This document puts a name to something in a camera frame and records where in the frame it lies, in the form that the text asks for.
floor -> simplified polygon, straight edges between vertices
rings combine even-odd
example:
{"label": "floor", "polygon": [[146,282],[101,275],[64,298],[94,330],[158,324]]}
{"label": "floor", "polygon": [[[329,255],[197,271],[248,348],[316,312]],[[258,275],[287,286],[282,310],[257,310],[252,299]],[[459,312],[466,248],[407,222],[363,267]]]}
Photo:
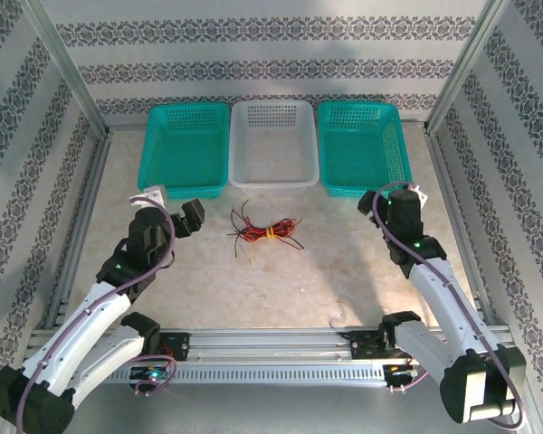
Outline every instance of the floor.
{"label": "floor", "polygon": [[122,386],[103,384],[93,391],[65,434],[504,432],[485,420],[454,423],[431,378],[406,395],[363,387],[178,384],[143,400]]}
{"label": "floor", "polygon": [[[430,198],[423,210],[425,233],[446,250],[462,287],[469,293],[453,230],[432,168],[421,124],[404,124],[414,180]],[[114,134],[90,228],[70,296],[72,312],[119,240],[127,235],[136,209],[128,198],[138,193],[137,177],[144,131]],[[241,241],[238,257],[230,211],[248,198],[228,185],[221,197],[203,200],[205,225],[177,240],[176,262],[132,309],[163,327],[325,327],[376,326],[383,314],[414,310],[436,325],[419,293],[388,258],[378,231],[357,211],[357,200],[330,198],[321,184],[293,195],[249,196],[245,213],[254,224],[282,218],[303,219],[297,251],[276,240],[252,245]],[[169,202],[171,212],[182,202]]]}

cable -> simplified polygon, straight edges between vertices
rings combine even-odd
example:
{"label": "cable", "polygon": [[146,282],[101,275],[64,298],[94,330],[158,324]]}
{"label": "cable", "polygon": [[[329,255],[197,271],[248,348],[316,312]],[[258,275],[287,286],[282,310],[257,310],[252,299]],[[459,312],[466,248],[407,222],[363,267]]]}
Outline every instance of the cable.
{"label": "cable", "polygon": [[173,350],[171,350],[171,348],[169,348],[169,346],[167,344],[162,344],[160,346],[160,348],[162,348],[163,350],[165,350],[165,352],[167,353],[167,355],[173,355]]}
{"label": "cable", "polygon": [[[157,209],[159,209],[163,215],[165,215],[167,219],[167,223],[169,224],[169,247],[167,251],[165,252],[165,256],[159,263],[147,271],[146,273],[142,274],[138,278],[132,279],[130,282],[124,283],[120,285],[117,288],[114,288],[104,296],[96,299],[93,301],[87,308],[85,308],[80,314],[78,314],[70,323],[69,325],[61,332],[61,334],[58,336],[58,338],[52,343],[52,346],[48,349],[48,351],[44,354],[43,359],[36,365],[36,369],[33,373],[33,375],[30,377],[30,380],[26,384],[26,387],[24,387],[24,391],[20,397],[20,402],[18,403],[18,409],[16,411],[16,434],[24,434],[23,431],[23,417],[24,417],[24,405],[26,404],[26,400],[28,399],[28,395],[30,394],[30,390],[32,387],[36,384],[36,381],[38,380],[38,377],[40,376],[43,369],[48,366],[49,360],[52,358],[52,355],[57,350],[57,348],[60,346],[60,344],[64,341],[66,336],[68,336],[71,331],[88,315],[91,314],[92,310],[100,306],[101,303],[105,302],[115,294],[118,294],[121,291],[124,291],[125,289],[132,287],[133,285],[137,285],[140,281],[145,280],[157,270],[161,269],[163,266],[166,265],[165,262],[170,261],[171,253],[174,251],[175,247],[175,225],[173,224],[173,221],[171,220],[171,216],[169,212],[161,206],[159,203],[148,199],[147,197],[133,197],[129,200],[131,203],[135,201],[143,201],[150,203],[151,205],[155,206]],[[168,357],[168,356],[154,356],[156,359],[161,357]]]}
{"label": "cable", "polygon": [[[273,224],[272,226],[269,226],[267,228],[258,228],[257,226],[254,226],[250,222],[250,218],[246,217],[245,214],[243,214],[243,208],[245,207],[245,204],[249,202],[249,199],[245,201],[242,205],[242,209],[240,212],[237,212],[232,208],[231,211],[231,221],[232,225],[235,228],[235,233],[229,233],[229,236],[235,237],[235,244],[233,246],[233,249],[235,251],[235,257],[237,258],[237,241],[241,238],[244,241],[247,242],[257,242],[259,240],[262,240],[264,238],[267,238],[269,240],[280,240],[284,244],[289,245],[290,247],[294,248],[295,250],[304,250],[304,246],[302,246],[299,242],[297,242],[295,239],[291,237],[293,233],[296,231],[296,226],[298,226],[301,223],[301,220],[296,219],[283,219],[279,222]],[[239,229],[235,222],[233,221],[233,216],[236,215],[239,217],[243,224],[245,224],[245,227],[243,229]],[[287,242],[285,239],[292,240],[294,244],[291,242]],[[253,244],[252,248],[252,265],[253,265],[253,249],[255,249],[255,244]]]}
{"label": "cable", "polygon": [[408,389],[411,389],[416,386],[419,382],[424,380],[428,376],[428,372],[424,371],[423,374],[419,377],[414,378],[411,382],[409,382],[406,386],[401,387],[390,387],[390,393],[393,392],[406,392]]}
{"label": "cable", "polygon": [[144,384],[151,384],[151,385],[155,386],[155,388],[153,390],[145,392],[145,396],[150,396],[152,393],[156,393],[156,392],[160,391],[161,389],[166,388],[167,385],[171,382],[171,380],[173,380],[173,378],[175,378],[175,372],[176,372],[176,368],[177,368],[177,361],[171,355],[163,355],[163,354],[140,355],[138,357],[130,359],[129,363],[142,362],[142,361],[146,361],[146,360],[157,360],[157,359],[167,360],[168,361],[167,366],[169,366],[170,364],[173,364],[173,368],[171,369],[171,374],[169,374],[169,377],[164,382],[160,383],[158,386],[157,386],[157,381],[155,379],[153,379],[153,380],[141,380],[140,382],[135,384],[135,394],[136,395],[141,393],[139,388]]}
{"label": "cable", "polygon": [[489,345],[489,342],[487,341],[487,339],[483,336],[481,329],[479,328],[477,323],[474,321],[474,318],[472,317],[471,313],[467,309],[467,306],[464,304],[464,302],[459,297],[458,291],[454,288],[451,281],[438,268],[436,268],[433,264],[431,264],[428,260],[423,258],[418,253],[411,250],[406,244],[404,244],[397,237],[395,237],[395,235],[384,225],[384,223],[382,222],[382,219],[378,215],[376,202],[377,202],[378,198],[382,195],[382,192],[384,192],[385,190],[388,190],[388,189],[390,189],[392,187],[399,186],[399,185],[404,186],[404,185],[411,185],[411,184],[412,183],[409,183],[407,181],[398,181],[398,182],[395,182],[395,183],[387,184],[387,185],[385,185],[384,187],[382,187],[380,190],[378,190],[376,192],[376,195],[374,196],[374,200],[372,201],[372,213],[374,214],[374,218],[376,220],[376,223],[378,224],[380,229],[382,229],[382,232],[385,234],[385,236],[390,241],[392,241],[394,244],[396,244],[400,249],[404,250],[410,256],[415,258],[418,262],[420,262],[421,264],[424,264],[429,270],[432,271],[433,274],[435,274],[442,281],[442,283],[447,288],[449,288],[449,290],[451,291],[451,295],[454,297],[454,299],[455,299],[457,305],[459,306],[460,310],[462,311],[464,316],[467,318],[467,321],[469,321],[469,324],[471,325],[472,330],[479,337],[479,340],[481,341],[481,343],[483,344],[483,346],[487,350],[487,353],[489,353],[489,356],[491,357],[492,361],[497,366],[497,369],[499,370],[500,374],[502,375],[503,379],[505,380],[505,383],[507,383],[507,386],[509,386],[510,391],[513,394],[513,397],[515,398],[515,402],[517,403],[517,405],[519,407],[519,420],[516,423],[506,424],[506,423],[503,423],[503,422],[501,422],[499,420],[495,420],[495,419],[489,419],[489,422],[497,425],[498,427],[500,427],[502,429],[506,429],[506,430],[510,430],[510,431],[519,429],[525,424],[526,419],[527,419],[526,415],[525,415],[525,405],[524,405],[523,401],[521,400],[520,393],[517,390],[517,388],[515,387],[515,384],[513,384],[513,381],[511,380],[511,378],[509,377],[509,374],[507,373],[507,370],[506,370],[505,366],[499,360],[499,357],[497,357],[494,350]]}

metal frame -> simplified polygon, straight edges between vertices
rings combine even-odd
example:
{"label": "metal frame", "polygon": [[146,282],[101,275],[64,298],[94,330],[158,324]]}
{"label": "metal frame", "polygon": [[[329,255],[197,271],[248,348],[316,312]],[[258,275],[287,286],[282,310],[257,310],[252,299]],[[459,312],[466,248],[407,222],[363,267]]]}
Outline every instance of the metal frame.
{"label": "metal frame", "polygon": [[67,51],[61,36],[46,12],[42,0],[20,0],[20,5],[28,15],[54,63],[58,66],[62,77],[71,88],[72,94],[79,101],[82,111],[87,115],[92,127],[97,131],[97,136],[102,136],[109,128],[89,88],[82,79],[79,69],[72,61],[72,57]]}
{"label": "metal frame", "polygon": [[[440,327],[428,329],[441,341]],[[493,325],[489,329],[505,345],[512,346],[513,338],[507,325]],[[285,365],[349,365],[366,364],[367,360],[353,360],[350,342],[341,333],[356,330],[376,331],[375,327],[344,328],[271,328],[271,329],[163,329],[161,333],[189,333],[187,361],[180,366],[285,366]],[[25,358],[32,357],[54,335],[53,330],[34,330],[26,348]],[[377,359],[380,363],[404,364],[401,358]]]}
{"label": "metal frame", "polygon": [[91,222],[92,210],[94,209],[97,193],[99,192],[100,179],[107,163],[107,155],[109,154],[112,137],[112,131],[103,135],[97,144],[97,148],[94,150],[96,155],[94,156],[93,167],[88,172],[84,194],[80,198],[81,203],[76,217],[76,224],[71,233],[68,255],[62,265],[61,277],[54,290],[51,308],[44,322],[44,327],[47,329],[53,329],[57,326],[57,318],[63,306],[62,301],[68,299],[68,296],[71,294],[74,277],[76,276],[81,259],[82,247],[84,246],[89,223]]}
{"label": "metal frame", "polygon": [[473,64],[479,58],[482,47],[489,39],[510,0],[489,0],[472,30],[471,37],[464,45],[459,58],[452,68],[449,79],[444,83],[431,114],[425,122],[426,131],[435,131],[461,89]]}
{"label": "metal frame", "polygon": [[440,148],[436,143],[436,137],[431,136],[427,132],[424,132],[424,140],[428,145],[428,152],[433,162],[434,172],[438,179],[438,184],[441,187],[441,193],[444,198],[444,206],[449,215],[449,221],[452,225],[452,232],[456,239],[456,245],[461,253],[462,265],[464,266],[464,272],[469,280],[469,287],[473,296],[476,295],[478,299],[475,299],[475,306],[482,312],[482,316],[485,322],[490,326],[498,324],[497,318],[493,315],[491,304],[489,303],[489,297],[487,296],[487,290],[482,283],[481,273],[477,263],[472,260],[474,253],[472,252],[471,242],[466,235],[466,226],[459,212],[458,202],[451,183],[449,181],[449,175],[446,171],[446,167],[441,163],[442,158],[440,156]]}

plastic basket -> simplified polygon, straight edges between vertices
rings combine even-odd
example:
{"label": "plastic basket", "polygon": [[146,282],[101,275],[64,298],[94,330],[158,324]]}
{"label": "plastic basket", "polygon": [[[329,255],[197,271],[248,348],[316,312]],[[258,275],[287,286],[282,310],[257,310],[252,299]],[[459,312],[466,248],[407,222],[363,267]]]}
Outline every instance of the plastic basket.
{"label": "plastic basket", "polygon": [[301,193],[319,180],[318,142],[306,101],[233,105],[229,181],[246,194]]}
{"label": "plastic basket", "polygon": [[324,102],[318,117],[321,177],[330,196],[361,197],[393,181],[412,181],[395,106]]}
{"label": "plastic basket", "polygon": [[227,184],[229,108],[156,106],[148,118],[138,188],[164,185],[169,199],[217,197]]}

beige floor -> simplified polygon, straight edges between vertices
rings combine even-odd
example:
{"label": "beige floor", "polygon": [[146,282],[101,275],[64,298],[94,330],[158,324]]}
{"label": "beige floor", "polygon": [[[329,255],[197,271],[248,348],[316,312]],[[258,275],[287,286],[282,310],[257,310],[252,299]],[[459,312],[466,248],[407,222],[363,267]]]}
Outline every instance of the beige floor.
{"label": "beige floor", "polygon": [[[468,284],[420,125],[405,124],[414,180],[430,195],[424,207],[425,232],[449,255],[456,277]],[[90,228],[71,293],[71,312],[87,294],[103,261],[127,235],[134,208],[143,131],[115,133]],[[325,327],[376,326],[385,313],[414,310],[429,325],[434,318],[419,293],[388,258],[378,231],[356,209],[357,200],[330,198],[321,184],[303,194],[250,196],[245,211],[268,225],[284,217],[303,219],[293,250],[278,241],[260,241],[233,255],[229,214],[246,196],[228,185],[218,199],[204,200],[205,225],[176,242],[176,263],[161,270],[132,307],[163,327]],[[170,202],[169,211],[181,202]]]}

